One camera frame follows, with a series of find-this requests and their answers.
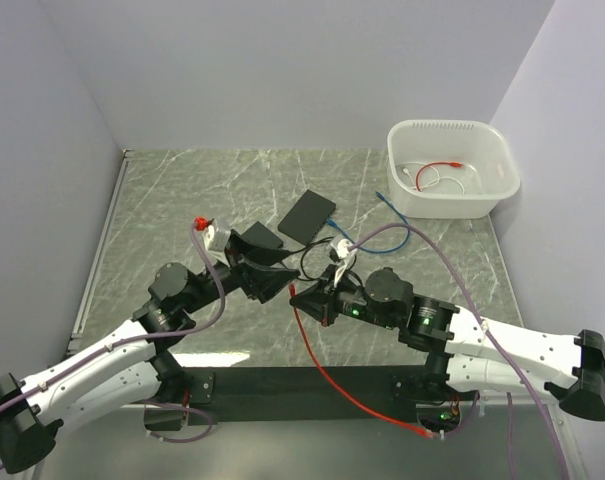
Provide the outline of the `black box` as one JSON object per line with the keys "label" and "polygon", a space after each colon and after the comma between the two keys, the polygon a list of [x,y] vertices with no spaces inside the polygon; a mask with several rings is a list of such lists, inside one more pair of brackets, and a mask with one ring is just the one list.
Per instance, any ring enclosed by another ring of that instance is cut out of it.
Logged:
{"label": "black box", "polygon": [[284,245],[283,240],[260,221],[251,225],[242,237],[247,242],[263,248],[280,249]]}

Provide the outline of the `black network switch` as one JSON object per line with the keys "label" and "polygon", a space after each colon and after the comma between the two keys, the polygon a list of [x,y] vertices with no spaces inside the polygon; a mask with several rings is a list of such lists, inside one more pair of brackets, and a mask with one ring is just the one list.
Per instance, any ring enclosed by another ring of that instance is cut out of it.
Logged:
{"label": "black network switch", "polygon": [[336,203],[306,190],[278,224],[278,231],[307,246],[336,210]]}

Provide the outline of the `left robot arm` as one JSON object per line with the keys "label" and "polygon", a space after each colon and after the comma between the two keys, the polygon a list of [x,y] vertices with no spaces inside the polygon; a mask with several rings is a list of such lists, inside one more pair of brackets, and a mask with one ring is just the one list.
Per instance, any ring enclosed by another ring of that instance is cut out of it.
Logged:
{"label": "left robot arm", "polygon": [[284,248],[214,226],[202,235],[192,227],[190,235],[202,272],[164,264],[148,300],[104,338],[38,373],[0,376],[1,470],[31,469],[52,452],[58,435],[124,405],[176,399],[185,380],[170,348],[212,327],[233,291],[265,303],[298,276],[281,267],[291,254]]}

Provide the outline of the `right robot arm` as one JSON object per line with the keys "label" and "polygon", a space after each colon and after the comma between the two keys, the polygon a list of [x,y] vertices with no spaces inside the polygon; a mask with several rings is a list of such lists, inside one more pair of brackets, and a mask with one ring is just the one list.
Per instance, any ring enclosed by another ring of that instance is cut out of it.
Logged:
{"label": "right robot arm", "polygon": [[344,315],[398,334],[427,355],[409,392],[415,402],[438,403],[455,393],[534,392],[577,418],[605,422],[605,341],[584,329],[551,334],[476,319],[461,306],[414,292],[389,267],[365,282],[337,278],[329,266],[290,304],[323,326]]}

